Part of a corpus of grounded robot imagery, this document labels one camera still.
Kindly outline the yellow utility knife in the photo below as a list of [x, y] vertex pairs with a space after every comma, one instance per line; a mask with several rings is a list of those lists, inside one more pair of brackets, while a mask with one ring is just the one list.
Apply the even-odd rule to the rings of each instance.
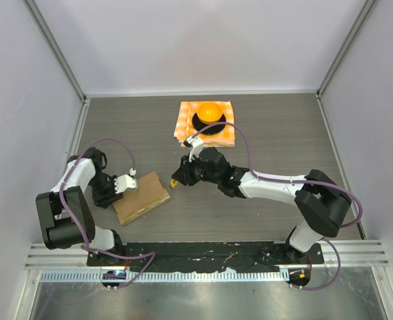
[[172, 179], [172, 180], [170, 181], [170, 187], [171, 187], [171, 188], [175, 188], [175, 187], [178, 185], [178, 183], [179, 183], [178, 181]]

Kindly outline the brown cardboard express box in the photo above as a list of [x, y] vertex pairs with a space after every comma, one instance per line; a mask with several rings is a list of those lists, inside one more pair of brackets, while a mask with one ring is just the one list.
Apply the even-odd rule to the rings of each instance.
[[113, 203], [119, 223], [128, 225], [149, 211], [171, 200], [166, 187], [155, 171], [137, 181], [136, 190], [126, 190], [123, 198]]

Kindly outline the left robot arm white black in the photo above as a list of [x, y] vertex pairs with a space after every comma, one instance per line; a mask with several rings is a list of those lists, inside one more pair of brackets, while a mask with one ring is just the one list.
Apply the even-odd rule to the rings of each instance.
[[84, 245], [92, 251], [101, 250], [102, 258], [109, 265], [117, 266], [124, 261], [125, 249], [118, 233], [95, 225], [85, 198], [88, 187], [94, 204], [103, 209], [123, 198], [123, 194], [117, 191], [117, 176], [104, 173], [106, 167], [106, 154], [91, 147], [82, 158], [78, 155], [70, 157], [61, 181], [49, 192], [36, 197], [46, 248], [68, 249]]

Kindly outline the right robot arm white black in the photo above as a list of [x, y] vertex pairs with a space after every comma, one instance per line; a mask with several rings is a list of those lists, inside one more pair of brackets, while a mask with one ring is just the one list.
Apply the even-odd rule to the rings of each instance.
[[213, 183], [228, 197], [261, 198], [288, 203], [303, 216], [301, 224], [290, 232], [284, 255], [291, 263], [305, 259], [312, 246], [324, 237], [336, 237], [351, 206], [351, 198], [322, 171], [286, 178], [252, 172], [231, 165], [214, 147], [199, 155], [184, 155], [173, 181], [193, 186], [199, 181]]

